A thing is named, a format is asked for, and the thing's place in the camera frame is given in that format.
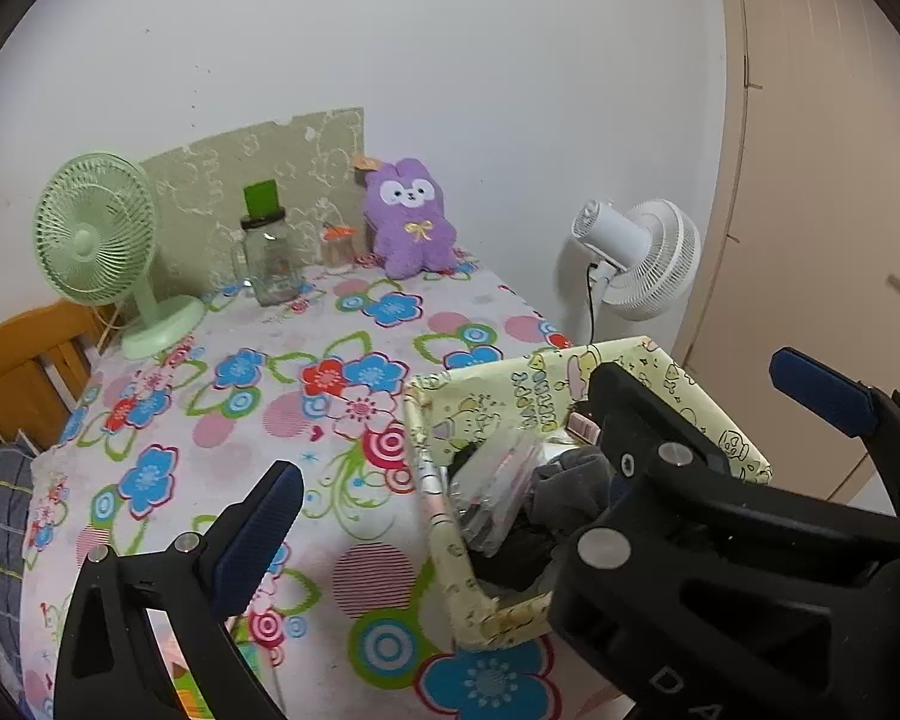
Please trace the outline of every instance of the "wooden chair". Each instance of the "wooden chair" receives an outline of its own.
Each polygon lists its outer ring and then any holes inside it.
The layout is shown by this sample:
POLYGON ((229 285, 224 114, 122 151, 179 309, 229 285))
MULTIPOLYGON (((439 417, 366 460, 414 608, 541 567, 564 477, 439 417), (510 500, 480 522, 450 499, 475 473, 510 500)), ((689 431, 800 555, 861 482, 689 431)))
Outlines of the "wooden chair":
POLYGON ((91 309, 66 300, 0 325, 0 438, 12 442, 20 429, 43 449, 58 440, 70 413, 39 357, 46 356, 79 399, 90 367, 75 341, 86 335, 97 343, 103 329, 91 309))

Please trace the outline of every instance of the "black cable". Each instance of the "black cable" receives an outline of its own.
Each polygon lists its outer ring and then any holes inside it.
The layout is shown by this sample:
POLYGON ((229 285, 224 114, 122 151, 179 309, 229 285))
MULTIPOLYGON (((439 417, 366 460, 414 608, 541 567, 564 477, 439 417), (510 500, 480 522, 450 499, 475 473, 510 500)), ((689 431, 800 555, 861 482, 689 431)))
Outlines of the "black cable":
POLYGON ((590 272, 597 266, 596 263, 590 263, 586 267, 586 303, 590 307, 590 342, 593 343, 593 338, 597 334, 597 330, 595 325, 596 319, 593 316, 593 287, 590 283, 590 272))

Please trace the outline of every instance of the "door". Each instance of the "door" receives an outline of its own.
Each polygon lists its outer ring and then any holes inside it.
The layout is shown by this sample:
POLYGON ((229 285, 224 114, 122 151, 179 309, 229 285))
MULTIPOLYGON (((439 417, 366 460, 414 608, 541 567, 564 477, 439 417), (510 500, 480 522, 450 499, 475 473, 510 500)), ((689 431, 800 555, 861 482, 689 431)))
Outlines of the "door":
POLYGON ((773 483, 827 498, 864 457, 775 391, 794 346, 900 389, 900 38, 872 0, 743 0, 739 183, 686 366, 773 483))

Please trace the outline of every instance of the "metal bolt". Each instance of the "metal bolt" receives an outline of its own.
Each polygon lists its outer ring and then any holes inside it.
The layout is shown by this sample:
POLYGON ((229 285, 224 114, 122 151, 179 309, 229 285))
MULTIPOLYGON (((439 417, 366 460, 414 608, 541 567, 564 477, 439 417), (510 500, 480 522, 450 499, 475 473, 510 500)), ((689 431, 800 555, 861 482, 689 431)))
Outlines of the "metal bolt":
POLYGON ((193 552, 200 543, 200 534, 189 531, 188 533, 180 533, 173 540, 173 549, 178 552, 193 552))
POLYGON ((656 450, 656 454, 671 466, 688 466, 693 463, 693 450, 682 443, 662 443, 660 449, 656 450))
POLYGON ((87 553, 87 560, 90 560, 90 562, 100 562, 106 557, 109 551, 110 549, 106 544, 97 544, 96 546, 92 546, 90 547, 90 551, 87 553))
POLYGON ((619 568, 629 560, 631 546, 620 531, 594 528, 580 537, 577 553, 583 562, 594 568, 619 568))

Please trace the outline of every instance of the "yellow bow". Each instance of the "yellow bow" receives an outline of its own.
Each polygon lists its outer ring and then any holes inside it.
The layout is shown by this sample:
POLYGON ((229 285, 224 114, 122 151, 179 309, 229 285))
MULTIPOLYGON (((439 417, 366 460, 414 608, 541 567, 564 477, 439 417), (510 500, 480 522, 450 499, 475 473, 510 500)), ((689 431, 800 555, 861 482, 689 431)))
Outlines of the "yellow bow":
POLYGON ((419 244, 420 241, 424 238, 426 238, 428 241, 433 240, 427 234, 434 228, 434 223, 432 223, 432 221, 422 221, 420 224, 417 224, 415 221, 408 221, 408 223, 403 225, 403 228, 411 235, 413 235, 413 242, 415 244, 419 244))

